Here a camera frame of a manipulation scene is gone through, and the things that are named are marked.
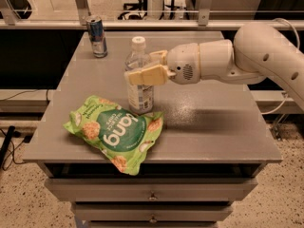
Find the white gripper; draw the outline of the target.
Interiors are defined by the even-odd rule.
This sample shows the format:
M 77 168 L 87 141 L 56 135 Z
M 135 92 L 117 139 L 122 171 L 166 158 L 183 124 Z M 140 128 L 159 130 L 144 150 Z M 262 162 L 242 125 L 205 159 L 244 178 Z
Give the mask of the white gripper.
M 169 52 L 151 52 L 151 60 L 158 61 L 161 65 L 132 69 L 124 74 L 124 78 L 132 86 L 160 86 L 169 79 L 179 85 L 196 84 L 200 81 L 199 52 L 196 43 L 179 45 Z

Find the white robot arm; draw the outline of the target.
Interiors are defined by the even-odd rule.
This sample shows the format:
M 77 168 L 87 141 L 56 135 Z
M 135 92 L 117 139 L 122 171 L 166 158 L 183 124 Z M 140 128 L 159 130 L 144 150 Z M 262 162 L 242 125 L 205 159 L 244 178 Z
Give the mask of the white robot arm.
M 179 85 L 201 80 L 252 85 L 268 78 L 304 109 L 304 53 L 275 28 L 259 22 L 238 29 L 234 39 L 178 45 L 155 51 L 152 62 L 124 74 L 133 86 Z

